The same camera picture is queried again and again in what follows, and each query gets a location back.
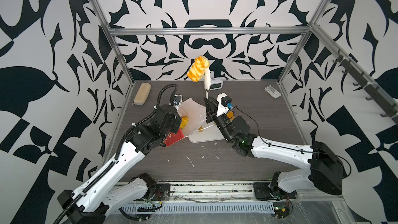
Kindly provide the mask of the small white device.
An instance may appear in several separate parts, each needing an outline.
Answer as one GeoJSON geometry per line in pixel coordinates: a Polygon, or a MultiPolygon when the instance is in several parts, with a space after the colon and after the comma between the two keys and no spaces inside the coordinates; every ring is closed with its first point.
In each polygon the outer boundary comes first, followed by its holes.
{"type": "Polygon", "coordinates": [[[272,98],[277,99],[282,96],[282,94],[276,90],[272,85],[268,85],[264,88],[264,91],[267,92],[272,98]]]}

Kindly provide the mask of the fake twisted bread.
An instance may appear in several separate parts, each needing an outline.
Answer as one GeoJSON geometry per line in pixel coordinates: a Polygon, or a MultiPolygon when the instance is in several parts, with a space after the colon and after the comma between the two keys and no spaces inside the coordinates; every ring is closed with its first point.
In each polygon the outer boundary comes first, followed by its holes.
{"type": "Polygon", "coordinates": [[[207,69],[209,69],[210,63],[204,56],[199,56],[194,59],[193,64],[187,72],[187,77],[193,82],[198,82],[205,75],[207,69]]]}

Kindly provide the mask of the steel tongs white tips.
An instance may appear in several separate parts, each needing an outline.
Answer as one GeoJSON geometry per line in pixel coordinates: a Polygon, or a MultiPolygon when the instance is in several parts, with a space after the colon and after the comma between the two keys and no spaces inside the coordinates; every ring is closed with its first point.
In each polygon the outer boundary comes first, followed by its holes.
{"type": "Polygon", "coordinates": [[[205,68],[204,71],[204,89],[205,89],[205,98],[207,99],[209,96],[210,86],[211,86],[211,72],[209,67],[205,68]]]}

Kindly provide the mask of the white plastic tray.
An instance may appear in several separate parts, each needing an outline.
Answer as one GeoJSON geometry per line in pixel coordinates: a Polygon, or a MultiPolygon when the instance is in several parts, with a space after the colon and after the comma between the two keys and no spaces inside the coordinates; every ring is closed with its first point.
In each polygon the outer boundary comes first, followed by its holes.
{"type": "Polygon", "coordinates": [[[204,122],[201,127],[201,129],[196,130],[192,135],[188,137],[190,142],[203,143],[224,140],[223,135],[221,134],[217,125],[214,122],[204,122]]]}

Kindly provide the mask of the red white paper bag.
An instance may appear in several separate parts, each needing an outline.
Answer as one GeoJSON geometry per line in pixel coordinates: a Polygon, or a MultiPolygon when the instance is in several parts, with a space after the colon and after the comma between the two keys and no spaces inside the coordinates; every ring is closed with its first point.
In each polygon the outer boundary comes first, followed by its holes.
{"type": "Polygon", "coordinates": [[[180,117],[187,116],[188,124],[182,130],[179,128],[177,133],[170,133],[165,140],[167,147],[189,137],[203,125],[206,120],[206,107],[189,98],[181,103],[178,108],[180,117]]]}

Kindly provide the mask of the wall hook rack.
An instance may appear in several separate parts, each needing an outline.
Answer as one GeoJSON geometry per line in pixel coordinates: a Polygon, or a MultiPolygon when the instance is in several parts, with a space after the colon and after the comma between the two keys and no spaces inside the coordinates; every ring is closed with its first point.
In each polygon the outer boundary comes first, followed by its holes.
{"type": "Polygon", "coordinates": [[[364,90],[368,96],[367,101],[374,101],[384,113],[382,118],[390,118],[395,124],[398,124],[398,102],[373,79],[353,58],[345,57],[342,51],[332,51],[336,57],[334,64],[343,67],[343,74],[349,74],[354,80],[353,86],[364,90]]]}

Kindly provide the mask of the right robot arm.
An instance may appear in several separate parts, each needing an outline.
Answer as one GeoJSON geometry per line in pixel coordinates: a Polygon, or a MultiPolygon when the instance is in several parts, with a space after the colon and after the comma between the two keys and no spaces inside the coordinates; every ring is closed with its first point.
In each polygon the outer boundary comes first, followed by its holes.
{"type": "Polygon", "coordinates": [[[242,116],[228,117],[235,107],[232,99],[222,93],[217,98],[204,99],[206,122],[214,123],[223,138],[243,157],[271,159],[290,164],[291,172],[276,172],[265,185],[255,183],[255,197],[260,201],[287,200],[298,190],[318,189],[326,194],[340,196],[343,193],[345,159],[336,155],[325,143],[293,145],[267,140],[260,134],[252,134],[242,116]]]}

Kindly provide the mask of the fake croissant bread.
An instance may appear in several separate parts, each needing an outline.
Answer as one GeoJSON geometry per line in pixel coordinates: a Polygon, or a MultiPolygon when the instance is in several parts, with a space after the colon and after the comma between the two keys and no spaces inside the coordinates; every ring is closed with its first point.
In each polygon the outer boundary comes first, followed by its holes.
{"type": "Polygon", "coordinates": [[[189,118],[187,116],[182,116],[181,117],[181,124],[180,124],[180,129],[182,130],[183,128],[186,127],[186,125],[188,124],[189,118]]]}

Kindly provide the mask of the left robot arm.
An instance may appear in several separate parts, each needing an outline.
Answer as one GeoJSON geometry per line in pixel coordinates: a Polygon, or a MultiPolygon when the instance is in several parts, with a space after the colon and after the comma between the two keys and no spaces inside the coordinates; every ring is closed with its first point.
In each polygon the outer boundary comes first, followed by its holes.
{"type": "Polygon", "coordinates": [[[81,186],[58,196],[63,211],[55,219],[56,224],[64,217],[72,224],[102,224],[129,201],[152,197],[157,183],[147,173],[117,190],[113,187],[150,151],[164,147],[170,133],[178,132],[181,117],[175,99],[177,90],[177,84],[162,88],[153,112],[125,132],[116,153],[81,186]]]}

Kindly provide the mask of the white digital clock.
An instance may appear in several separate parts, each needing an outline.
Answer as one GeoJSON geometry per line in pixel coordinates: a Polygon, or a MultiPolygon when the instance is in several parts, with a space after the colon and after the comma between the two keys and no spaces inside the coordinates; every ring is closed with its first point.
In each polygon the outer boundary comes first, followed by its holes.
{"type": "Polygon", "coordinates": [[[223,80],[222,78],[212,78],[210,80],[210,91],[219,90],[223,87],[223,80]]]}

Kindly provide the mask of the fake ring bread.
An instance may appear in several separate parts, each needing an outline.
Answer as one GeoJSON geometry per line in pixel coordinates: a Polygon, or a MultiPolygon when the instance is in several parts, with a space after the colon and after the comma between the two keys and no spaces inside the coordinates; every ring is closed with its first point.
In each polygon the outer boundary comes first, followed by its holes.
{"type": "Polygon", "coordinates": [[[230,119],[230,120],[233,120],[235,117],[234,117],[234,112],[233,111],[229,111],[228,113],[227,113],[227,118],[228,119],[230,119]]]}

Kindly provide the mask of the beige glasses case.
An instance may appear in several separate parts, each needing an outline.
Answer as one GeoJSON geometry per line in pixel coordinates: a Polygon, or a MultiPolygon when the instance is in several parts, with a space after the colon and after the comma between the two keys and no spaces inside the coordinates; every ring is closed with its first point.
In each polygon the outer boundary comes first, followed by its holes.
{"type": "Polygon", "coordinates": [[[151,84],[142,83],[137,91],[133,104],[144,105],[145,102],[147,101],[150,91],[151,91],[151,84]]]}

